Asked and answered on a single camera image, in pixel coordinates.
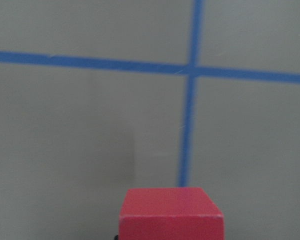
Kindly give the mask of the red block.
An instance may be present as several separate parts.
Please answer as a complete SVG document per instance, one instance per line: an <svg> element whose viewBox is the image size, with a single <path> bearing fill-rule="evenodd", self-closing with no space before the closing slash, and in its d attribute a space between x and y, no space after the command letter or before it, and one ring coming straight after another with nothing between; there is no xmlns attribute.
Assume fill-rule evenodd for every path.
<svg viewBox="0 0 300 240"><path fill-rule="evenodd" d="M225 217L199 187L133 188L119 214L120 240L223 240Z"/></svg>

